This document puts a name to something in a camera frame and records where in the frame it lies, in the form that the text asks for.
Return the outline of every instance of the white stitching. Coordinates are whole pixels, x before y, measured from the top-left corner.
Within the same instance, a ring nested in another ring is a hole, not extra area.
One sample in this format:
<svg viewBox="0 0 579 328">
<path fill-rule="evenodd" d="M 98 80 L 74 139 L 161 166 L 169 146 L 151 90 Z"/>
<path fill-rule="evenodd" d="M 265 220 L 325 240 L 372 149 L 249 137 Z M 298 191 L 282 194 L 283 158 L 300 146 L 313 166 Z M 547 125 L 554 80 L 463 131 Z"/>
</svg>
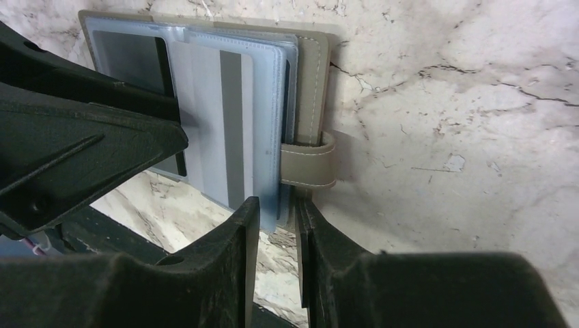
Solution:
<svg viewBox="0 0 579 328">
<path fill-rule="evenodd" d="M 287 153 L 289 153 L 289 154 L 296 154 L 296 155 L 303 155 L 303 156 L 320 156 L 320 155 L 330 154 L 331 152 L 334 151 L 334 149 L 336 149 L 335 146 L 332 147 L 332 149 L 328 150 L 327 152 L 321 152 L 321 153 L 319 153 L 319 154 L 304 154 L 303 152 L 292 152 L 292 151 L 284 150 L 284 149 L 282 149 L 281 151 L 282 151 L 282 152 L 287 152 Z"/>
<path fill-rule="evenodd" d="M 311 145 L 311 138 L 313 136 L 313 119 L 315 118 L 315 99 L 317 98 L 317 82 L 320 76 L 320 63 L 322 62 L 322 49 L 320 47 L 320 43 L 313 38 L 307 38 L 305 36 L 298 36 L 300 39 L 312 40 L 317 44 L 317 68 L 315 71 L 315 85 L 313 88 L 313 108 L 311 110 L 311 123 L 309 125 L 309 140 L 308 144 Z"/>
<path fill-rule="evenodd" d="M 281 182 L 295 183 L 297 185 L 308 186 L 308 187 L 327 187 L 327 186 L 331 186 L 331 185 L 335 184 L 336 180 L 333 180 L 330 183 L 321 184 L 321 185 L 320 184 L 303 183 L 303 182 L 291 181 L 291 180 L 285 180 L 285 179 L 281 179 Z"/>
</svg>

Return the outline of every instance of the marble surface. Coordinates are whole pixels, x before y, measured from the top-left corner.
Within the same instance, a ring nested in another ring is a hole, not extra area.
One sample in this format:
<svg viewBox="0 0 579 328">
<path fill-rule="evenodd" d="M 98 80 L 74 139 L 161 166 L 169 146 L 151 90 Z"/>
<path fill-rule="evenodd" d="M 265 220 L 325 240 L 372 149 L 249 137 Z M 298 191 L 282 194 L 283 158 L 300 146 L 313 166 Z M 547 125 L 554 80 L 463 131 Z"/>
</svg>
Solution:
<svg viewBox="0 0 579 328">
<path fill-rule="evenodd" d="M 326 218 L 371 251 L 518 252 L 579 327 L 577 1 L 3 0 L 0 19 L 91 67 L 81 9 L 331 33 Z M 171 251 L 228 216 L 147 172 L 94 206 Z M 294 236 L 260 237 L 256 301 L 305 326 Z"/>
</svg>

